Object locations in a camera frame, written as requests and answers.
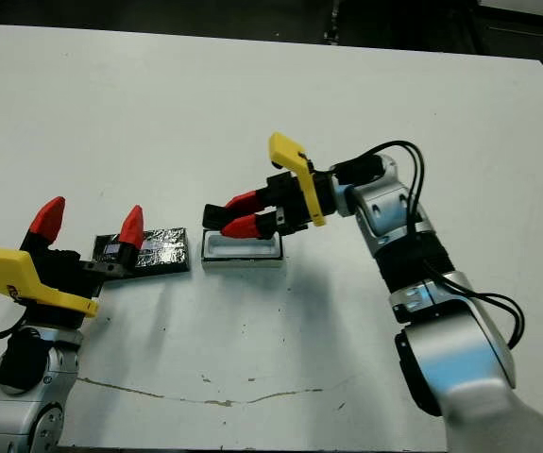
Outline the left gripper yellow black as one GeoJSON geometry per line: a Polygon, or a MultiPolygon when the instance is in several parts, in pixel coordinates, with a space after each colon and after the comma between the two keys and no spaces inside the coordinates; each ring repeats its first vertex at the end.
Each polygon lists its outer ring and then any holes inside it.
{"type": "Polygon", "coordinates": [[[93,318],[104,283],[132,276],[144,241],[144,216],[135,205],[122,224],[117,262],[95,262],[72,251],[48,251],[36,258],[28,252],[47,249],[59,235],[65,198],[48,201],[32,220],[21,250],[0,248],[0,294],[16,303],[93,318]]]}

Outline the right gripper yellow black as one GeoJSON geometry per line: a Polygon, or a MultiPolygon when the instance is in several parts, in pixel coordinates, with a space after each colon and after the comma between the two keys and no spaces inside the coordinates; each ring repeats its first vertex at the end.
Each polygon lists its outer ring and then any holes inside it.
{"type": "Polygon", "coordinates": [[[325,216],[336,212],[329,172],[316,171],[302,145],[274,132],[268,140],[268,157],[283,172],[270,176],[266,188],[233,196],[225,205],[230,218],[220,230],[233,239],[269,239],[322,227],[325,216]],[[262,214],[267,208],[275,212],[262,214]]]}

